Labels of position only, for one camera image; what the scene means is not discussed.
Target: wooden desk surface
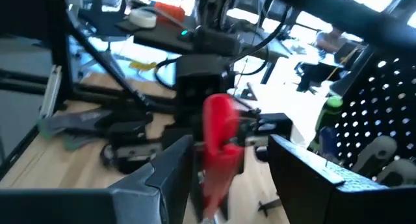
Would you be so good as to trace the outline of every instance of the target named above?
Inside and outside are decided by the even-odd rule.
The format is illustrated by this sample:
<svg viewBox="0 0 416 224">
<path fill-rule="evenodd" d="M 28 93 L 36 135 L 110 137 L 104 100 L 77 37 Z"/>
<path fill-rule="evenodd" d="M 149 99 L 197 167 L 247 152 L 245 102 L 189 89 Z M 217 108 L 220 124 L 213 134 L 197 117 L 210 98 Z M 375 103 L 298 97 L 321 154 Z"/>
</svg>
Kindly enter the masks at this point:
<svg viewBox="0 0 416 224">
<path fill-rule="evenodd" d="M 93 73 L 88 84 L 119 88 L 106 75 Z M 131 81 L 143 92 L 173 97 L 175 94 L 152 82 Z M 78 112 L 97 107 L 82 102 L 68 102 L 66 112 Z M 146 131 L 149 138 L 158 138 L 165 124 L 173 122 L 169 115 L 155 114 Z M 59 137 L 46 140 L 37 136 L 10 171 L 0 181 L 0 188 L 105 188 L 124 177 L 115 170 L 105 169 L 99 161 L 104 140 L 90 143 L 74 152 L 64 150 Z M 253 150 L 246 152 L 245 172 L 233 181 L 230 189 L 228 223 L 289 223 L 283 207 L 269 211 L 269 217 L 258 212 L 258 203 L 276 198 L 276 189 L 267 164 L 255 160 Z M 192 206 L 185 212 L 184 223 L 196 223 Z"/>
</svg>

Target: office chair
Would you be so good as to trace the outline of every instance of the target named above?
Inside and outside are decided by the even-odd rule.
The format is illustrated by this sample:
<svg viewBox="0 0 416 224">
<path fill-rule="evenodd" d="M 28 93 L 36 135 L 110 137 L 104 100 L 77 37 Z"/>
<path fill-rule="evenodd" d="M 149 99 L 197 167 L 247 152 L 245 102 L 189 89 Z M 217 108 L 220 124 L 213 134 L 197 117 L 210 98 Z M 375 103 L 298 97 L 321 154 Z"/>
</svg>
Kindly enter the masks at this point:
<svg viewBox="0 0 416 224">
<path fill-rule="evenodd" d="M 121 55 L 112 54 L 111 42 L 126 41 L 130 36 L 124 31 L 121 31 L 116 27 L 116 23 L 123 20 L 125 17 L 125 9 L 127 7 L 127 0 L 90 0 L 91 7 L 81 8 L 78 10 L 78 20 L 82 21 L 82 25 L 86 26 L 89 35 L 100 39 L 103 42 L 107 42 L 107 49 L 100 53 L 115 67 L 115 69 L 124 76 L 121 67 L 118 65 L 117 60 L 127 60 Z M 84 0 L 84 6 L 89 3 L 89 0 Z M 103 6 L 117 7 L 120 6 L 117 11 L 103 11 Z M 86 64 L 83 64 L 79 69 L 79 74 L 83 75 L 83 71 L 97 62 L 92 59 Z"/>
</svg>

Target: person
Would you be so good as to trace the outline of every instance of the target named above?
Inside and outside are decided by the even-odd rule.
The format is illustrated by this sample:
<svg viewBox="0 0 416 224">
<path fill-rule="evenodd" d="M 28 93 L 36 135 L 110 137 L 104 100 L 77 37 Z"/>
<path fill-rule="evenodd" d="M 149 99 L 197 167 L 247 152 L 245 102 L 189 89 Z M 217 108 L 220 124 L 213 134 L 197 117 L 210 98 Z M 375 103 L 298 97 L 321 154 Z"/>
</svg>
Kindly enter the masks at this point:
<svg viewBox="0 0 416 224">
<path fill-rule="evenodd" d="M 348 41 L 343 37 L 343 33 L 335 27 L 332 28 L 331 32 L 318 32 L 315 46 L 328 53 L 335 53 Z"/>
</svg>

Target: white tape roll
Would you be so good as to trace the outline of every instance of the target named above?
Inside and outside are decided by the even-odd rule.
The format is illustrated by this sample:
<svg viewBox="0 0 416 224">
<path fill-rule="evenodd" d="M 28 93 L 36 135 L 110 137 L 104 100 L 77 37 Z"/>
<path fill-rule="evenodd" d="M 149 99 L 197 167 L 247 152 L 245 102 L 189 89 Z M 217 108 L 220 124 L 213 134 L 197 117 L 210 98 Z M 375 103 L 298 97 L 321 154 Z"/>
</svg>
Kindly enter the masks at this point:
<svg viewBox="0 0 416 224">
<path fill-rule="evenodd" d="M 133 9 L 129 14 L 129 21 L 139 27 L 152 29 L 156 26 L 157 16 L 147 10 Z"/>
</svg>

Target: pegboard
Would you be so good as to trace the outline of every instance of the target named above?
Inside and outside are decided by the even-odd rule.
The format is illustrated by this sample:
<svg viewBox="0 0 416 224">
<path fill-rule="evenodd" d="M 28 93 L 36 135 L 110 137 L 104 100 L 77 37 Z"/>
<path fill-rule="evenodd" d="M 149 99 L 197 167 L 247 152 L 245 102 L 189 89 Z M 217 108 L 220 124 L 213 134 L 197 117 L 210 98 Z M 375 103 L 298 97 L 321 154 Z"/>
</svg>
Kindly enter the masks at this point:
<svg viewBox="0 0 416 224">
<path fill-rule="evenodd" d="M 397 142 L 392 160 L 415 157 L 416 63 L 373 54 L 362 70 L 343 98 L 335 125 L 338 158 L 351 168 L 365 146 L 381 135 Z"/>
</svg>

